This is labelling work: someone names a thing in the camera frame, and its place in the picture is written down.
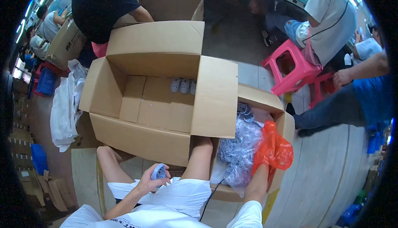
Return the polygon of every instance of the red plastic bag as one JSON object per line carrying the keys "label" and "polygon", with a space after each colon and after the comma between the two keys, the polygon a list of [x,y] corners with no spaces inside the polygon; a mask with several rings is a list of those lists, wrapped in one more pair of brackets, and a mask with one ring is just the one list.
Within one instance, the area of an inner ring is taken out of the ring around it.
{"label": "red plastic bag", "polygon": [[293,162],[293,147],[276,131],[276,124],[266,121],[261,129],[263,140],[253,156],[252,175],[261,164],[268,164],[272,168],[288,169]]}

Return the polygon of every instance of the floor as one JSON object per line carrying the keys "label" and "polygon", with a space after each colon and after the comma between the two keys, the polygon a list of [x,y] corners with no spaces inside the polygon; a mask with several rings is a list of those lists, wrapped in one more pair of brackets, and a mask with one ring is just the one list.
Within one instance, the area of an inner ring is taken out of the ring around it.
{"label": "floor", "polygon": [[[206,23],[203,55],[235,61],[238,81],[270,91],[275,81],[261,66],[273,47],[265,47],[262,37],[248,15],[222,19],[214,31]],[[33,134],[47,153],[50,174],[66,179],[78,206],[89,204],[104,214],[115,200],[98,167],[95,149],[74,149],[59,153],[52,145],[49,116],[52,99],[35,97]],[[306,86],[291,96],[298,114],[308,110],[310,91]],[[279,194],[264,224],[266,228],[332,226],[362,189],[367,171],[373,164],[366,154],[365,130],[341,125],[309,138],[295,137],[294,161],[286,171]],[[142,158],[122,163],[133,178],[153,164]],[[226,227],[241,203],[210,200],[202,222],[214,228]]]}

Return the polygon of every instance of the blue plastic crate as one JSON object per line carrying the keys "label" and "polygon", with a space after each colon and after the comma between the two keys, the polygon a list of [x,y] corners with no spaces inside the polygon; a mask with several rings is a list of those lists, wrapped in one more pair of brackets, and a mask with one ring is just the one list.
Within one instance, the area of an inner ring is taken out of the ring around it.
{"label": "blue plastic crate", "polygon": [[47,167],[47,155],[39,144],[32,144],[33,166],[39,174],[43,174]]}
{"label": "blue plastic crate", "polygon": [[36,91],[46,95],[52,95],[54,93],[56,80],[57,75],[51,69],[47,67],[44,68],[41,71]]}

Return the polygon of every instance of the hair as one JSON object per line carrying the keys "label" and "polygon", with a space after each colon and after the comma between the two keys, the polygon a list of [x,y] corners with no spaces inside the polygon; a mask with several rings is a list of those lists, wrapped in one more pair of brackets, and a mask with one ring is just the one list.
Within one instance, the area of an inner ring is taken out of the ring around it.
{"label": "hair", "polygon": [[30,40],[30,32],[32,32],[32,30],[33,30],[34,28],[35,28],[34,26],[30,26],[30,27],[27,28],[27,30],[26,30],[26,37],[27,37],[28,40]]}
{"label": "hair", "polygon": [[39,9],[37,10],[37,17],[39,19],[43,19],[44,14],[46,14],[47,11],[47,5],[43,4],[42,6],[39,7]]}

